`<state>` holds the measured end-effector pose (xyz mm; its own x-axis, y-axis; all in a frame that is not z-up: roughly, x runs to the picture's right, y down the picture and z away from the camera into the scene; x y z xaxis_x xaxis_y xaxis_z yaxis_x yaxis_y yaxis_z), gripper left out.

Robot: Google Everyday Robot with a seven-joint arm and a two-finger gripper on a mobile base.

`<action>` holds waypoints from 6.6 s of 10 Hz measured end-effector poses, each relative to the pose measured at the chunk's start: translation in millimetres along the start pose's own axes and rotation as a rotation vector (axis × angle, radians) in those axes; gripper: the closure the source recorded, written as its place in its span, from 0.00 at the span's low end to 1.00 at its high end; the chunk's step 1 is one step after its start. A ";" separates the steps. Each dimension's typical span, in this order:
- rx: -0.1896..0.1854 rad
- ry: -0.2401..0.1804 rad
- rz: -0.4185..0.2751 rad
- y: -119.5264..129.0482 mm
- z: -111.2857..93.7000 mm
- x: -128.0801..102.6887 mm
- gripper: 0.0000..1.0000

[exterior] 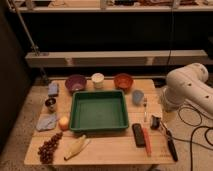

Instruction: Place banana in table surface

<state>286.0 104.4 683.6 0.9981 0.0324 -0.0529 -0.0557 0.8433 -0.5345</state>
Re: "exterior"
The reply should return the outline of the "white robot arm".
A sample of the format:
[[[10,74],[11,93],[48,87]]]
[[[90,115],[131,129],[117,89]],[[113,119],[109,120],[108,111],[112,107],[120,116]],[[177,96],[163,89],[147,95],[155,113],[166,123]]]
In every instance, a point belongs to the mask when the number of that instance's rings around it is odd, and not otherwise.
[[[208,70],[201,63],[192,63],[170,71],[161,94],[164,110],[177,110],[188,99],[213,114],[213,88],[206,84],[208,78]]]

